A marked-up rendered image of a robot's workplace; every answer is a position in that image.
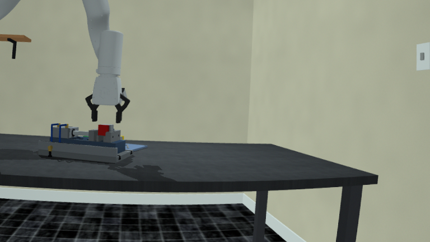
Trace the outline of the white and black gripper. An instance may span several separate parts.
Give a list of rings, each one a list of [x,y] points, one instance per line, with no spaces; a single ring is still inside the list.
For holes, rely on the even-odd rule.
[[[92,103],[91,103],[92,99]],[[92,110],[91,119],[97,121],[97,108],[99,105],[115,105],[116,123],[122,120],[122,112],[130,103],[130,100],[122,95],[121,79],[118,76],[98,76],[95,79],[92,95],[85,98],[87,105]],[[121,106],[121,100],[125,103]]]

